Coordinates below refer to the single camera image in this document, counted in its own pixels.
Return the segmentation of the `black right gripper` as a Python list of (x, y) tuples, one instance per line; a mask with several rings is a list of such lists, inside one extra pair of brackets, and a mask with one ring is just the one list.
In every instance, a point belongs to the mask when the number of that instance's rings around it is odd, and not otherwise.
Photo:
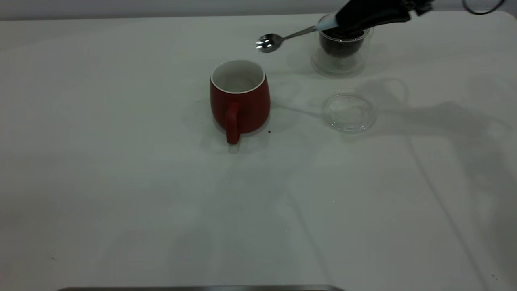
[(411, 11), (418, 17), (433, 10), (434, 0), (349, 0), (335, 15), (347, 31), (403, 23), (411, 20)]

